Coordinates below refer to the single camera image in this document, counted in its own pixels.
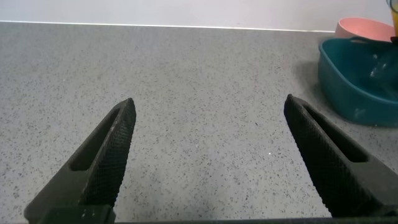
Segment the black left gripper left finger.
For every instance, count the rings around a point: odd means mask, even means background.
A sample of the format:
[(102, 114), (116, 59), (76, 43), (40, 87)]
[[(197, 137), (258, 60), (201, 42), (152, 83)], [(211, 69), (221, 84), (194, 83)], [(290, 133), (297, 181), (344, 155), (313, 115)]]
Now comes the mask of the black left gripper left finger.
[(29, 223), (114, 223), (136, 123), (132, 98), (114, 106), (26, 206)]

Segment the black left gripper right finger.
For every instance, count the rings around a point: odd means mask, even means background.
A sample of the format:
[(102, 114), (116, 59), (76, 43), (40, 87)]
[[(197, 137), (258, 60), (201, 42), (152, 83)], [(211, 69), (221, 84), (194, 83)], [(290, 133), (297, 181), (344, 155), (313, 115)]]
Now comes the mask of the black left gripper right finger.
[(396, 217), (397, 174), (306, 101), (284, 116), (310, 178), (333, 217)]

